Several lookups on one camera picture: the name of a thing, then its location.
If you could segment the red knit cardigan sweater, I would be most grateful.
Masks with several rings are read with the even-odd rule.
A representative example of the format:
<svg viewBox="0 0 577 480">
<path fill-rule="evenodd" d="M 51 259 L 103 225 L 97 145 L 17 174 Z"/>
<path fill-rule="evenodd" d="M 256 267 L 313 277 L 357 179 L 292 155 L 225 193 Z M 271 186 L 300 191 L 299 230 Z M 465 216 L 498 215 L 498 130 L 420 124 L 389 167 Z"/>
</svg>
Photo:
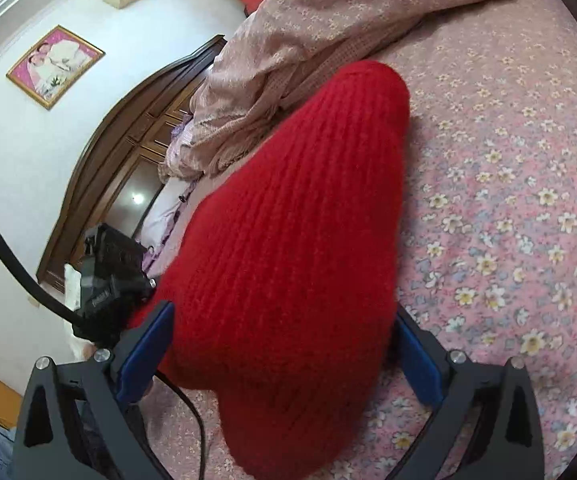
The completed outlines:
<svg viewBox="0 0 577 480">
<path fill-rule="evenodd" d="M 157 300 L 162 373 L 209 390 L 235 463 L 301 479 L 352 441 L 395 318 L 409 91 L 350 64 L 196 209 Z"/>
</svg>

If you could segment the lilac pillow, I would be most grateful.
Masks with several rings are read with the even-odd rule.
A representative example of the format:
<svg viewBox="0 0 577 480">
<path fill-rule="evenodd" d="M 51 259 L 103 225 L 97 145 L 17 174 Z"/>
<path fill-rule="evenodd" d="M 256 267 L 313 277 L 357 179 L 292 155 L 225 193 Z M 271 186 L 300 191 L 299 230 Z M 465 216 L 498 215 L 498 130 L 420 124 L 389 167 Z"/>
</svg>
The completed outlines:
<svg viewBox="0 0 577 480">
<path fill-rule="evenodd" d="M 147 272 L 159 257 L 186 207 L 197 180 L 170 178 L 154 200 L 134 239 L 145 248 L 142 270 Z"/>
</svg>

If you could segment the dark wooden headboard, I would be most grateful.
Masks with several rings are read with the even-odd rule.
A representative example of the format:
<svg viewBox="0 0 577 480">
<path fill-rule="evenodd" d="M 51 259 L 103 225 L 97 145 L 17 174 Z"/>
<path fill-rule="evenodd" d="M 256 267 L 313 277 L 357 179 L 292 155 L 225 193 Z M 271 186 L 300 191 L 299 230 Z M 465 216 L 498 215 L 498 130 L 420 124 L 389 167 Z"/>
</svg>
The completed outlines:
<svg viewBox="0 0 577 480">
<path fill-rule="evenodd" d="M 104 117 L 83 150 L 36 277 L 64 289 L 64 265 L 79 268 L 87 230 L 106 223 L 136 236 L 164 187 L 158 167 L 171 132 L 190 114 L 190 101 L 226 38 L 215 36 L 157 70 Z"/>
</svg>

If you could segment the pink floral bed sheet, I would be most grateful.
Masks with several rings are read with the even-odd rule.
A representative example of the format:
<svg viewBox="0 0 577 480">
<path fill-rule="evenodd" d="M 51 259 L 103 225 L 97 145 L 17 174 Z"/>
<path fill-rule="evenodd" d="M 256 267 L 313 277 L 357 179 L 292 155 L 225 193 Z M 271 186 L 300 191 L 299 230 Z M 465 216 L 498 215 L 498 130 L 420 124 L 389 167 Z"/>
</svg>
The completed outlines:
<svg viewBox="0 0 577 480">
<path fill-rule="evenodd" d="M 443 344 L 526 362 L 558 478 L 577 458 L 577 24 L 561 0 L 493 0 L 369 56 L 412 98 L 398 297 Z M 194 179 L 156 271 L 258 145 Z"/>
</svg>

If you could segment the framed wedding photo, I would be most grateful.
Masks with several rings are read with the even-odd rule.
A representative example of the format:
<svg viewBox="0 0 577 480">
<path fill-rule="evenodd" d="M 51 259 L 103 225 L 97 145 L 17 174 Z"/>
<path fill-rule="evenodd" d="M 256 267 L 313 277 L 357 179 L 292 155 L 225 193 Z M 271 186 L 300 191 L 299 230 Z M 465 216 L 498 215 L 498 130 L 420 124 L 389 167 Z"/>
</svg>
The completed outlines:
<svg viewBox="0 0 577 480">
<path fill-rule="evenodd" d="M 11 67 L 6 78 L 50 110 L 104 55 L 94 44 L 57 25 Z"/>
</svg>

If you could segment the pink floral duvet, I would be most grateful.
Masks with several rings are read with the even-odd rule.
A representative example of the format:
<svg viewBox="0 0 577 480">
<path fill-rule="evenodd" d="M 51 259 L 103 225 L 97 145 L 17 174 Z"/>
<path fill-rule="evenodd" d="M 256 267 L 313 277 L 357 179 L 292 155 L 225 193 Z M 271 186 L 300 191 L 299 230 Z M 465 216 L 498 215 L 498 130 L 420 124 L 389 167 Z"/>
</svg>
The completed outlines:
<svg viewBox="0 0 577 480">
<path fill-rule="evenodd" d="M 397 41 L 426 15 L 486 0 L 264 0 L 215 58 L 172 140 L 162 177 L 218 174 L 341 66 Z"/>
</svg>

